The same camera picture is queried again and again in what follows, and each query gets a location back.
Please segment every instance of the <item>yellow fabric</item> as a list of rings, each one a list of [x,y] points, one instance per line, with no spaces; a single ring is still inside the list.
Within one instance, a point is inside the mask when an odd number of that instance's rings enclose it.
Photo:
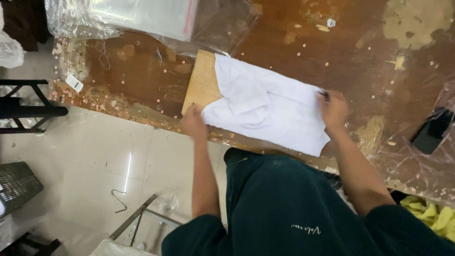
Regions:
[[[438,236],[455,242],[455,210],[445,206],[439,211],[437,205],[413,195],[407,196],[400,203]]]

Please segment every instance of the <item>black smartphone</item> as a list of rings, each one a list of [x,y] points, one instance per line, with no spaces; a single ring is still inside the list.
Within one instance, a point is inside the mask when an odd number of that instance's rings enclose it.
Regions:
[[[437,107],[433,114],[412,137],[411,143],[422,153],[430,155],[444,138],[444,134],[454,120],[454,113],[446,108]]]

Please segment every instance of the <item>tile floor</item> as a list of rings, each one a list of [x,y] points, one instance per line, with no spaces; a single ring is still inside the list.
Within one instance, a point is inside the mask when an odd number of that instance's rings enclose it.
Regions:
[[[48,44],[40,48],[51,49]],[[27,53],[24,66],[9,69],[6,78],[48,79],[47,59],[41,52]],[[33,228],[42,238],[62,239],[55,255],[87,256],[151,195],[159,195],[150,206],[158,210],[173,191],[178,206],[170,217],[180,222],[191,219],[193,145],[188,136],[68,108],[69,114],[53,119],[43,137],[0,135],[0,163],[25,161],[45,188],[14,213],[18,234]],[[222,157],[228,147],[209,142],[208,148],[226,223]],[[111,195],[112,189],[126,192],[114,192],[127,204],[126,211],[115,213],[123,205]],[[120,242],[129,243],[132,226]],[[157,220],[145,216],[135,245],[146,241],[148,250],[158,227]]]

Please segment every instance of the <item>hand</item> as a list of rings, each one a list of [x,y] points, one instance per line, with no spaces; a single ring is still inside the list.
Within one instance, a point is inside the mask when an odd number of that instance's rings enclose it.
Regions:
[[[182,126],[194,142],[207,141],[207,127],[201,116],[202,109],[198,105],[192,105],[187,109],[182,118]]]
[[[338,132],[345,132],[344,124],[348,116],[348,105],[344,96],[337,91],[326,91],[328,97],[319,94],[318,100],[321,107],[322,118],[329,136]]]

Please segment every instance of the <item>wooden table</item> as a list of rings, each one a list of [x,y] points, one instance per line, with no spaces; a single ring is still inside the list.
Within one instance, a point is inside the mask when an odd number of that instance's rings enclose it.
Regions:
[[[451,1],[256,3],[263,16],[235,58],[341,91],[351,109],[346,126],[389,187],[453,202],[453,163],[421,159],[407,147],[443,87],[450,88],[455,67]],[[328,18],[336,26],[319,29],[317,25],[327,25]],[[105,42],[56,38],[53,56],[50,99],[184,133],[179,120],[192,58],[176,56],[154,38],[130,31]],[[68,74],[81,78],[81,93],[75,94],[64,82]],[[210,128],[210,140],[255,152],[289,154],[337,172],[330,144],[315,158],[215,127]]]

